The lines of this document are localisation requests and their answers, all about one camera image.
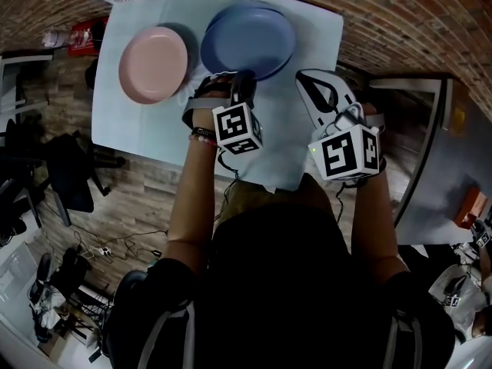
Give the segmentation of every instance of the khaki pants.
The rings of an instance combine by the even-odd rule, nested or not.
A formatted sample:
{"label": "khaki pants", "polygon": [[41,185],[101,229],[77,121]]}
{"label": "khaki pants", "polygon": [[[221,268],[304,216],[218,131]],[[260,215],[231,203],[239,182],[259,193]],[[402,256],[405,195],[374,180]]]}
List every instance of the khaki pants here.
{"label": "khaki pants", "polygon": [[275,194],[270,193],[259,184],[239,181],[232,186],[228,198],[229,204],[226,201],[222,204],[222,215],[219,218],[219,224],[251,209],[280,203],[321,209],[333,217],[328,196],[323,188],[309,174],[304,174],[301,184],[296,191],[278,189]]}

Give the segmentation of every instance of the brick wall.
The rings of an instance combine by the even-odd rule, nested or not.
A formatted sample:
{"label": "brick wall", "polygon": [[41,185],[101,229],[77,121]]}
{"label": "brick wall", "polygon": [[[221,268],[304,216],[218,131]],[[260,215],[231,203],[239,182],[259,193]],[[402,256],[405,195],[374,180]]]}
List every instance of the brick wall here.
{"label": "brick wall", "polygon": [[[492,0],[305,0],[344,16],[339,59],[373,74],[446,71],[492,118]],[[0,51],[109,12],[98,0],[0,0]]]}

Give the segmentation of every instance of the red beaded bracelet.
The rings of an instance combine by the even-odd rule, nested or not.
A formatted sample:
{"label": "red beaded bracelet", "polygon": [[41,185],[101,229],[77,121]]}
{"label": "red beaded bracelet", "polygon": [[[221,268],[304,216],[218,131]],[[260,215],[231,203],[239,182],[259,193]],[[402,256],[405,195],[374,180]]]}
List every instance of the red beaded bracelet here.
{"label": "red beaded bracelet", "polygon": [[204,137],[203,135],[191,134],[189,136],[189,138],[190,138],[190,141],[195,140],[195,141],[204,142],[205,144],[213,146],[214,148],[216,148],[218,146],[217,142],[215,142],[214,140],[212,140],[210,138]]}

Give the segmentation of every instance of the plate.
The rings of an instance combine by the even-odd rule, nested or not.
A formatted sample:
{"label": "plate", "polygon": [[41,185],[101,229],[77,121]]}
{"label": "plate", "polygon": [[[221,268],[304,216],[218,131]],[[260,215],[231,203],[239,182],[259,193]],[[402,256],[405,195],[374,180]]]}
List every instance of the plate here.
{"label": "plate", "polygon": [[288,62],[295,45],[294,29],[282,14],[248,8],[233,11],[213,24],[200,54],[210,72],[250,69],[261,80]]}
{"label": "plate", "polygon": [[263,9],[269,9],[275,12],[278,12],[281,14],[280,11],[276,7],[274,7],[271,4],[265,3],[265,2],[259,2],[257,0],[243,0],[237,3],[234,3],[232,5],[229,5],[228,7],[224,8],[222,11],[217,13],[215,17],[210,21],[207,27],[207,32],[208,29],[211,28],[216,22],[218,22],[219,19],[222,19],[226,15],[230,14],[231,12],[234,11],[240,11],[246,8],[263,8]]}
{"label": "plate", "polygon": [[125,94],[139,104],[170,98],[186,74],[186,45],[174,30],[148,28],[138,33],[123,51],[119,65]]}

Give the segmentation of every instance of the white shirt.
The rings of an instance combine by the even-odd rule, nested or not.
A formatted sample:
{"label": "white shirt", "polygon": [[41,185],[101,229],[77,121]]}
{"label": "white shirt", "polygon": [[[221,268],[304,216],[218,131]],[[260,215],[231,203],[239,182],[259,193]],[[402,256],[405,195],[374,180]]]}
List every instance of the white shirt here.
{"label": "white shirt", "polygon": [[444,310],[449,314],[451,320],[453,320],[454,327],[462,332],[467,341],[472,338],[471,328],[473,327],[475,320],[475,313],[484,309],[487,303],[487,297],[484,292],[492,292],[492,277],[489,276],[482,283],[482,290],[478,288],[470,276],[460,265],[451,265],[446,271],[444,271],[440,277],[432,284],[429,292],[434,296],[440,303],[444,304],[446,302],[448,294],[444,293],[444,290],[453,280],[458,280],[462,277],[464,278],[463,284],[461,285],[456,297],[460,300],[456,307],[444,305]]}

